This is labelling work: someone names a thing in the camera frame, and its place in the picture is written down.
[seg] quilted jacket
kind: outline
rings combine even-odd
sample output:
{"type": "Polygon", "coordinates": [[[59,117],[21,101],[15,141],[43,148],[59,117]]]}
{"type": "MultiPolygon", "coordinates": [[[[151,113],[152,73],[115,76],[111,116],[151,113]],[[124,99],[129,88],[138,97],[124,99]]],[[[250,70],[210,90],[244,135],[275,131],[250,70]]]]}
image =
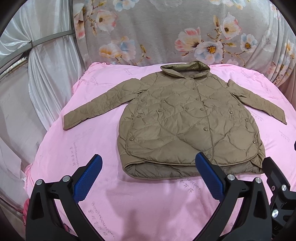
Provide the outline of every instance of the quilted jacket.
{"type": "Polygon", "coordinates": [[[64,116],[64,130],[130,102],[120,119],[118,151],[123,170],[141,179],[199,175],[203,152],[225,173],[262,173],[265,150],[254,118],[243,104],[284,124],[284,111],[228,83],[199,61],[171,64],[141,80],[126,80],[64,116]]]}

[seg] screw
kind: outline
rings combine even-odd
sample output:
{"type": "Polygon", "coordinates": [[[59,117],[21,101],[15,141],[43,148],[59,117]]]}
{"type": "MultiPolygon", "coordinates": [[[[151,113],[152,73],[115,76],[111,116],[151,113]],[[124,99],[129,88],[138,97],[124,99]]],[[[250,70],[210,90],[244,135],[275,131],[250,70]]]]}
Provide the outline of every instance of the screw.
{"type": "Polygon", "coordinates": [[[68,182],[70,180],[70,176],[64,176],[63,177],[63,182],[68,182]]]}
{"type": "Polygon", "coordinates": [[[261,182],[262,182],[262,180],[261,180],[261,178],[259,178],[259,177],[256,177],[256,178],[255,178],[255,182],[257,182],[257,183],[261,183],[261,182]]]}
{"type": "Polygon", "coordinates": [[[278,214],[279,214],[279,211],[277,209],[275,209],[275,210],[272,211],[271,216],[273,218],[276,218],[278,216],[278,214]]]}
{"type": "Polygon", "coordinates": [[[233,181],[235,179],[235,176],[232,174],[227,175],[227,178],[231,181],[233,181]]]}
{"type": "Polygon", "coordinates": [[[282,190],[283,190],[283,192],[284,192],[284,191],[286,191],[286,190],[287,190],[287,186],[286,186],[285,184],[283,184],[283,185],[282,185],[282,187],[281,187],[281,189],[282,189],[282,190]]]}
{"type": "Polygon", "coordinates": [[[42,184],[42,179],[37,180],[36,185],[41,185],[42,184]]]}

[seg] jacket sleeve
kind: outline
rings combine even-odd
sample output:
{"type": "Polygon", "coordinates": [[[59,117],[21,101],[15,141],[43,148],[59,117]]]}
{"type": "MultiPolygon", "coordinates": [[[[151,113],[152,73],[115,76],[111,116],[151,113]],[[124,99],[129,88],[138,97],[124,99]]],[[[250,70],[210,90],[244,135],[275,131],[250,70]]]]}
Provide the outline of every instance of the jacket sleeve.
{"type": "Polygon", "coordinates": [[[71,129],[87,119],[102,115],[138,97],[141,92],[154,84],[156,77],[157,74],[153,73],[141,78],[141,80],[123,81],[92,101],[70,111],[64,116],[64,130],[71,129]]]}
{"type": "Polygon", "coordinates": [[[257,110],[262,110],[282,123],[287,124],[284,111],[270,101],[265,100],[259,95],[254,94],[252,91],[239,86],[233,80],[228,81],[226,88],[242,103],[257,110]]]}

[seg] olive green jacket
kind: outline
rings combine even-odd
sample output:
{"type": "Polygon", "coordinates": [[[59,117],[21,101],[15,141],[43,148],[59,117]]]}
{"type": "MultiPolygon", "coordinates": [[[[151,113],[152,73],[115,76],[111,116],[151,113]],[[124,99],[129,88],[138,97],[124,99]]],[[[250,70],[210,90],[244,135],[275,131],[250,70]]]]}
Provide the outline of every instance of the olive green jacket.
{"type": "Polygon", "coordinates": [[[225,83],[199,61],[161,67],[141,80],[123,81],[64,116],[64,130],[130,102],[120,119],[123,170],[141,179],[199,175],[203,152],[228,174],[262,173],[265,150],[243,104],[286,124],[284,111],[237,85],[225,83]]]}

